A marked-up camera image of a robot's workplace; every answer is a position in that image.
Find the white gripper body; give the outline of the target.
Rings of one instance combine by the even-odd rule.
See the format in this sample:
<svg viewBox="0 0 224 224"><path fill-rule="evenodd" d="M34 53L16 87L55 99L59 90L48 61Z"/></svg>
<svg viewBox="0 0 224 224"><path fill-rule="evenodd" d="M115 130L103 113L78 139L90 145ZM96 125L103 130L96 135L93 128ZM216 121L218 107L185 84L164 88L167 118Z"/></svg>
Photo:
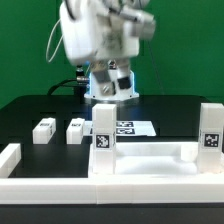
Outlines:
<svg viewBox="0 0 224 224"><path fill-rule="evenodd" d="M72 65L137 56L139 40L123 32L123 21L101 0L69 0L60 6L66 56Z"/></svg>

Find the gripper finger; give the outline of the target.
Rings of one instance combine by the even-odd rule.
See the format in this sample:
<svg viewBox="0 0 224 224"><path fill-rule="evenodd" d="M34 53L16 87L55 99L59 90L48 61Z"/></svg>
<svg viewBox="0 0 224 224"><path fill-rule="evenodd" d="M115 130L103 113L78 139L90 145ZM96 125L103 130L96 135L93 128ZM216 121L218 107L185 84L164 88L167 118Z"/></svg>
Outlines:
<svg viewBox="0 0 224 224"><path fill-rule="evenodd" d="M116 93L115 84L111 80L108 70L94 71L93 75L102 95L113 96Z"/></svg>
<svg viewBox="0 0 224 224"><path fill-rule="evenodd" d="M117 81L121 90L131 87L130 66L128 64L117 65Z"/></svg>

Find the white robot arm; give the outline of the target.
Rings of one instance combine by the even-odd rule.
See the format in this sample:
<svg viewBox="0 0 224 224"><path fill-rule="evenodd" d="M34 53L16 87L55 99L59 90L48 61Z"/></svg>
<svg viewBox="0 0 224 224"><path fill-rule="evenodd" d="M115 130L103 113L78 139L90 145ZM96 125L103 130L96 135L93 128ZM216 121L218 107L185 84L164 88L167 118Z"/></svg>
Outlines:
<svg viewBox="0 0 224 224"><path fill-rule="evenodd" d="M87 99L137 98L130 59L142 39L153 38L156 21L143 10L150 0L62 0L60 23L69 62L90 66Z"/></svg>

